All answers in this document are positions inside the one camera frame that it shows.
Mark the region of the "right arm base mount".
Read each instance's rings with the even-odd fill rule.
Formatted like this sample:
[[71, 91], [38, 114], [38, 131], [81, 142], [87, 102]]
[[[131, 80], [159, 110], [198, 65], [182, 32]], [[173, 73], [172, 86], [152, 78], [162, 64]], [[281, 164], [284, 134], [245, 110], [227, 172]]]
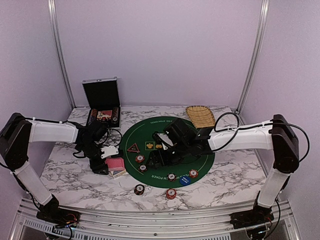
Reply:
[[229, 223], [233, 225], [234, 229], [240, 229], [272, 222], [274, 219], [274, 215], [271, 212], [247, 210], [232, 213]]

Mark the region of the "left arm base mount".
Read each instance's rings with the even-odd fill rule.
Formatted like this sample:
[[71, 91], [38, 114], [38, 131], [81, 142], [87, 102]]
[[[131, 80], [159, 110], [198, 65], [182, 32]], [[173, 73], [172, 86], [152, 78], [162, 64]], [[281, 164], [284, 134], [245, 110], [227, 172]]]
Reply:
[[57, 214], [38, 211], [36, 218], [56, 225], [56, 228], [76, 227], [80, 219], [78, 211], [59, 209]]

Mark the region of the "red poker chip stack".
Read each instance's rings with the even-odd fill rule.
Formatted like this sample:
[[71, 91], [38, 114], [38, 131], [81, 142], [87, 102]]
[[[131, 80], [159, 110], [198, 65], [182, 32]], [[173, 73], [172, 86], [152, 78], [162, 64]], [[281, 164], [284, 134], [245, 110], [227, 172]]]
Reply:
[[166, 197], [167, 197], [167, 199], [173, 200], [176, 196], [177, 196], [177, 191], [176, 191], [175, 189], [169, 188], [169, 189], [166, 191]]

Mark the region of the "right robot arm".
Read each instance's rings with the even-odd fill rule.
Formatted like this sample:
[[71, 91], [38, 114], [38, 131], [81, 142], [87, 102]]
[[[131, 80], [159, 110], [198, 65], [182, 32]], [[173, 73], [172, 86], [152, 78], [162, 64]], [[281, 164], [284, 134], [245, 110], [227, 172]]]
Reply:
[[220, 130], [207, 127], [199, 131], [195, 131], [182, 119], [177, 118], [163, 130], [171, 144], [167, 144], [159, 133], [153, 133], [155, 142], [166, 145], [166, 149], [150, 152], [145, 164], [147, 167], [158, 169], [177, 165], [190, 156], [198, 157], [231, 150], [272, 150], [273, 167], [256, 197], [253, 209], [247, 214], [247, 219], [252, 224], [258, 224], [271, 211], [277, 195], [300, 165], [299, 140], [292, 128], [293, 125], [287, 123], [281, 114], [274, 115], [272, 120], [257, 124]]

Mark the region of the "dark poker chip stack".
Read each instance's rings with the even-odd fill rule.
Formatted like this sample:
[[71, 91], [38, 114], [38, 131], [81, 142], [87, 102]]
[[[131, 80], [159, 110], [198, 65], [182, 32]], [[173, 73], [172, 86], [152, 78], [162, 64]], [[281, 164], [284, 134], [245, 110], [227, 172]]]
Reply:
[[145, 187], [142, 184], [137, 184], [134, 188], [134, 193], [138, 196], [142, 195], [145, 191]]

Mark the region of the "pink playing card deck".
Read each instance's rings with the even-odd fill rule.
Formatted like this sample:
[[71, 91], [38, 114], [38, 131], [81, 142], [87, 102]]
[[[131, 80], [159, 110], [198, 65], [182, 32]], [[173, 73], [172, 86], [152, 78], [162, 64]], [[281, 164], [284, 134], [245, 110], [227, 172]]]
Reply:
[[121, 157], [117, 158], [106, 158], [105, 163], [108, 166], [108, 170], [112, 171], [123, 171], [125, 170], [124, 159]]

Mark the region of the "triangular dealer button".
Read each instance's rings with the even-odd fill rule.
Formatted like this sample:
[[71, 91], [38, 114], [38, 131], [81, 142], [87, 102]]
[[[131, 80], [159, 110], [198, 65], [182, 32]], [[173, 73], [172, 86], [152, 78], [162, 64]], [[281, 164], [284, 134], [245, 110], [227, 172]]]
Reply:
[[137, 143], [134, 143], [132, 146], [130, 146], [128, 149], [127, 149], [127, 152], [128, 153], [140, 153], [140, 149], [138, 147], [138, 144]]

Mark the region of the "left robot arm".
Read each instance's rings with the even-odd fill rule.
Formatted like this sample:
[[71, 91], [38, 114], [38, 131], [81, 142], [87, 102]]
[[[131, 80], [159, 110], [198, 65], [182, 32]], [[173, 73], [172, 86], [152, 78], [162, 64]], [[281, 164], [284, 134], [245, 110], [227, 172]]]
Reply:
[[0, 132], [0, 155], [15, 180], [39, 203], [38, 210], [58, 223], [63, 219], [59, 201], [51, 194], [29, 163], [29, 144], [34, 142], [63, 142], [75, 144], [76, 150], [89, 159], [90, 169], [108, 175], [109, 168], [102, 158], [98, 141], [107, 133], [105, 124], [94, 121], [87, 126], [77, 122], [57, 122], [26, 118], [13, 113]]

